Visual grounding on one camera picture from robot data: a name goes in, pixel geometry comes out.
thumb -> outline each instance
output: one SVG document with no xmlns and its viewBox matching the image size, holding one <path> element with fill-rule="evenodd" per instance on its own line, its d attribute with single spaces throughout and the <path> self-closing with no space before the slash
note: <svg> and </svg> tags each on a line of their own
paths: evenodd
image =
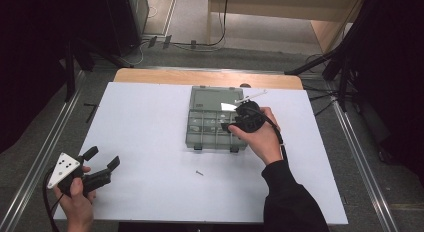
<svg viewBox="0 0 424 232">
<path fill-rule="evenodd" d="M 74 178 L 71 184 L 71 196 L 72 199 L 76 199 L 82 196 L 83 185 L 81 178 Z"/>
<path fill-rule="evenodd" d="M 235 136 L 239 137 L 240 139 L 246 141 L 246 132 L 241 130 L 239 127 L 235 125 L 228 126 L 228 130 L 233 133 Z"/>
</svg>

floor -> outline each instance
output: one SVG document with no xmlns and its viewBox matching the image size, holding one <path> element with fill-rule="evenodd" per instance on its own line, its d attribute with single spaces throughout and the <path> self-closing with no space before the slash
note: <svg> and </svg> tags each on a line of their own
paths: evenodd
<svg viewBox="0 0 424 232">
<path fill-rule="evenodd" d="M 171 16 L 165 23 L 156 23 L 159 25 L 153 25 L 154 23 L 149 24 L 148 22 L 146 32 L 149 32 L 150 35 L 172 35 L 172 42 L 190 43 L 191 40 L 196 40 L 197 43 L 207 42 L 207 13 L 205 11 L 205 8 L 207 8 L 207 0 L 175 0 L 174 6 L 172 6 L 172 0 L 165 0 L 167 1 L 167 6 L 164 6 L 164 9 L 161 9 L 160 3 L 153 5 L 153 1 L 155 0 L 151 1 L 152 3 L 150 5 L 158 9 L 156 15 L 154 15 L 154 9 L 151 9 L 151 14 L 149 15 L 152 16 L 150 18 L 151 22 L 153 22 L 156 16 L 156 18 L 165 18 L 166 16 L 162 16 L 163 14 L 170 14 Z M 217 13 L 212 15 L 213 30 L 211 42 L 217 41 L 222 34 L 218 16 Z M 247 52 L 252 50 L 250 53 L 255 54 L 255 56 L 256 52 L 254 51 L 258 51 L 258 53 L 276 52 L 277 55 L 278 53 L 281 54 L 281 60 L 287 61 L 287 64 L 290 64 L 292 60 L 287 60 L 287 57 L 285 57 L 286 55 L 302 58 L 303 63 L 303 60 L 306 62 L 307 60 L 313 59 L 314 55 L 321 53 L 309 21 L 281 18 L 258 18 L 256 16 L 243 15 L 227 15 L 224 48 L 238 49 Z M 160 53 L 161 51 L 159 49 L 147 51 L 147 48 L 143 48 L 143 51 L 145 52 L 145 59 L 152 58 L 155 64 L 149 64 L 153 62 L 146 61 L 146 63 L 142 63 L 141 66 L 173 65 L 166 61 L 167 59 L 171 61 L 172 58 L 161 59 L 156 56 L 155 59 L 153 59 L 152 54 Z M 135 53 L 134 58 L 137 56 L 140 57 L 140 53 Z M 186 56 L 199 59 L 203 57 L 206 59 L 209 58 L 203 54 L 186 54 Z M 176 57 L 174 60 L 178 59 L 187 60 L 185 57 Z M 252 59 L 253 62 L 249 65 L 249 68 L 260 70 L 260 68 L 256 69 L 254 66 L 254 59 L 255 58 Z M 263 64 L 259 62 L 258 64 L 262 66 L 261 68 L 265 68 L 268 64 L 274 66 L 275 60 L 277 59 L 273 57 L 273 61 L 269 63 L 265 61 Z M 230 67 L 233 66 L 233 64 L 228 63 L 225 64 L 225 66 Z M 278 67 L 282 66 L 277 64 L 271 67 L 276 69 L 270 70 L 278 70 Z M 326 89 L 326 83 L 320 78 L 320 72 L 324 67 L 324 65 L 321 65 L 320 67 L 314 68 L 313 72 L 302 74 L 301 77 L 304 77 L 304 84 L 309 84 L 319 89 Z M 72 129 L 68 128 L 64 130 L 60 140 L 56 144 L 56 153 L 59 151 L 69 151 L 74 154 L 78 153 L 81 141 L 84 140 L 90 125 L 89 123 L 85 123 L 85 120 L 90 114 L 91 108 L 83 106 L 83 103 L 96 103 L 100 101 L 102 93 L 93 91 L 104 91 L 107 82 L 113 80 L 115 72 L 116 68 L 111 68 L 111 66 L 108 65 L 105 68 L 97 67 L 95 72 L 86 74 L 87 78 L 84 92 L 81 94 L 76 109 L 68 122 L 68 127 L 71 126 L 70 128 Z M 307 75 L 312 76 L 312 80 L 306 78 L 308 77 Z M 8 201 L 14 198 L 13 196 L 17 192 L 18 185 L 20 185 L 27 176 L 29 165 L 36 159 L 35 157 L 39 148 L 43 146 L 44 139 L 38 138 L 46 138 L 48 136 L 50 128 L 54 125 L 55 116 L 60 113 L 61 101 L 64 97 L 64 93 L 64 90 L 59 91 L 58 94 L 52 98 L 49 106 L 40 113 L 36 120 L 34 120 L 21 140 L 7 153 L 0 154 L 0 171 L 2 173 L 2 178 L 4 178 L 2 180 L 2 196 L 4 196 L 4 199 L 0 201 L 0 215 L 3 216 L 6 213 L 9 206 Z M 310 97 L 313 97 L 320 95 L 322 92 L 309 91 L 308 93 L 310 93 Z M 328 98 L 323 101 L 311 102 L 314 111 L 320 110 L 328 103 Z M 364 186 L 362 177 L 357 170 L 355 160 L 345 141 L 343 131 L 340 128 L 339 122 L 335 119 L 335 116 L 334 109 L 330 107 L 320 115 L 320 117 L 317 117 L 317 123 L 323 137 L 324 145 L 328 151 L 330 162 L 338 161 L 338 163 L 332 163 L 331 165 L 334 170 L 336 182 L 339 186 L 340 194 L 345 198 L 345 209 L 348 214 L 349 223 L 351 224 L 350 226 L 355 227 L 333 227 L 332 231 L 383 231 L 381 230 L 380 222 L 370 202 L 367 188 Z M 354 121 L 354 129 L 357 132 L 359 140 L 363 143 L 363 149 L 366 152 L 368 163 L 377 178 L 380 189 L 399 227 L 399 230 L 393 231 L 424 231 L 422 229 L 424 228 L 424 189 L 418 183 L 414 174 L 404 167 L 399 165 L 389 166 L 381 163 L 376 153 L 376 145 L 372 141 L 360 115 L 355 112 L 353 107 L 349 107 L 349 116 L 352 121 Z M 45 216 L 41 216 L 45 212 L 43 208 L 44 205 L 41 202 L 40 185 L 38 184 L 36 190 L 31 193 L 33 193 L 32 199 L 29 202 L 26 201 L 26 203 L 28 203 L 28 205 L 26 205 L 28 209 L 23 212 L 22 219 L 18 223 L 15 231 L 28 231 L 30 228 L 44 228 L 38 231 L 48 231 L 48 226 L 45 225 L 47 223 Z M 64 231 L 65 224 L 59 222 L 59 227 Z M 96 221 L 95 227 L 93 231 L 118 230 L 117 224 L 111 224 L 106 221 Z M 0 228 L 0 231 L 10 231 L 7 229 L 3 230 L 1 226 Z"/>
</svg>

black stand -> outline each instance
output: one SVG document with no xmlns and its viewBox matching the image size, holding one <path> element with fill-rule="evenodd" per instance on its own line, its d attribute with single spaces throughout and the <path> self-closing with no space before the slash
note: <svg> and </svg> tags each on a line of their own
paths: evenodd
<svg viewBox="0 0 424 232">
<path fill-rule="evenodd" d="M 337 100 L 342 110 L 346 112 L 344 102 L 348 76 L 352 70 L 351 60 L 354 58 L 354 53 L 358 52 L 356 47 L 362 40 L 363 31 L 367 26 L 370 26 L 372 22 L 368 15 L 373 12 L 377 2 L 378 0 L 364 0 L 364 4 L 355 23 L 353 23 L 351 29 L 346 34 L 346 37 L 335 49 L 297 69 L 286 71 L 284 74 L 299 75 L 319 64 L 324 63 L 325 61 L 329 61 L 328 65 L 322 72 L 322 76 L 325 80 L 333 80 L 341 71 L 339 96 Z"/>
<path fill-rule="evenodd" d="M 66 97 L 65 102 L 69 102 L 72 95 L 75 93 L 75 68 L 73 58 L 78 61 L 78 64 L 81 66 L 81 69 L 93 71 L 94 61 L 91 58 L 89 51 L 92 51 L 106 60 L 110 61 L 118 68 L 128 68 L 120 60 L 111 56 L 107 52 L 101 50 L 90 42 L 76 38 L 68 42 L 65 46 L 65 61 L 66 61 Z"/>
</svg>

gray carpet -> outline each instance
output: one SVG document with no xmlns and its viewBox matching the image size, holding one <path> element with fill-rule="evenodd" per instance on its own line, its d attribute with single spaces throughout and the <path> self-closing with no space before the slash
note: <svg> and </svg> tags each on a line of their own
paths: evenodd
<svg viewBox="0 0 424 232">
<path fill-rule="evenodd" d="M 193 67 L 222 68 L 241 70 L 281 71 L 296 68 L 304 63 L 307 56 L 272 52 L 257 52 L 235 49 L 222 49 L 214 53 L 196 53 L 170 47 L 162 50 L 159 46 L 143 49 L 144 60 L 136 67 Z M 127 60 L 136 61 L 139 54 L 128 55 Z M 54 149 L 49 166 L 52 166 L 61 152 L 77 155 L 88 132 L 90 123 L 86 123 L 91 107 L 84 103 L 98 104 L 108 82 L 112 81 L 117 68 L 108 61 L 95 57 L 93 72 L 85 72 L 86 81 L 81 96 Z M 325 88 L 325 82 L 319 79 L 303 80 L 304 84 L 316 88 Z M 319 91 L 309 91 L 310 97 L 321 95 Z M 65 97 L 65 88 L 60 90 L 45 109 L 28 127 L 22 138 L 8 151 L 0 154 L 0 216 L 5 215 L 13 194 L 23 182 L 32 162 L 38 154 L 50 131 Z M 319 111 L 330 102 L 329 98 L 313 101 L 312 108 Z M 348 106 L 349 114 L 360 141 L 367 152 L 367 158 L 384 189 L 389 204 L 418 204 L 424 202 L 424 190 L 416 177 L 402 166 L 388 166 L 378 160 L 377 148 L 372 141 L 362 118 Z M 349 225 L 332 226 L 332 231 L 382 231 L 367 190 L 362 182 L 352 153 L 343 131 L 330 106 L 317 116 L 317 123 L 330 159 L 337 186 L 345 205 Z M 54 201 L 50 194 L 51 204 Z M 424 210 L 406 210 L 396 207 L 393 211 L 401 231 L 422 231 L 424 228 Z M 61 231 L 65 223 L 58 222 Z M 93 231 L 117 231 L 118 223 L 96 221 Z M 41 197 L 41 181 L 33 193 L 15 231 L 51 231 Z"/>
</svg>

transparent green storage box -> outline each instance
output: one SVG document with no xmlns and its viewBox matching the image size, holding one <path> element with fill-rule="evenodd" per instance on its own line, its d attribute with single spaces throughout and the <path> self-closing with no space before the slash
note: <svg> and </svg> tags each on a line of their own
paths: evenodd
<svg viewBox="0 0 424 232">
<path fill-rule="evenodd" d="M 218 149 L 237 153 L 247 144 L 221 128 L 221 123 L 235 122 L 237 113 L 222 111 L 221 103 L 233 104 L 243 99 L 239 88 L 193 86 L 187 120 L 186 145 L 194 150 Z"/>
</svg>

